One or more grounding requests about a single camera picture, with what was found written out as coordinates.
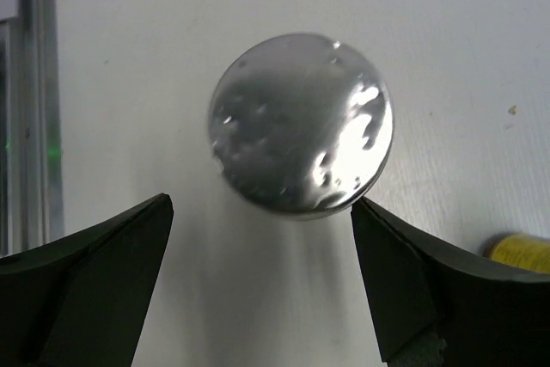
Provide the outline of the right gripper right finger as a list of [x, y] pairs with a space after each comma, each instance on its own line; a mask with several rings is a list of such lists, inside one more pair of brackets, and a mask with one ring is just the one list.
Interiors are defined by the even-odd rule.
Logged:
[[548, 365], [547, 275], [472, 254], [368, 199], [351, 220], [383, 362]]

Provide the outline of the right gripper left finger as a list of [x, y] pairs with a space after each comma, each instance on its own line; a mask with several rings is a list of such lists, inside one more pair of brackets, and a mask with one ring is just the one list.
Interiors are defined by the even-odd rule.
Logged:
[[131, 365], [173, 222], [160, 193], [1, 259], [1, 364]]

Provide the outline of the small yellow label bottle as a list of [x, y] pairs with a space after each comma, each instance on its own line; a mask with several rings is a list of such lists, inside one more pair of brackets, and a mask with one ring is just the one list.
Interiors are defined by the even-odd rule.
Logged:
[[524, 233], [501, 233], [486, 240], [481, 255], [531, 272], [549, 273], [549, 239]]

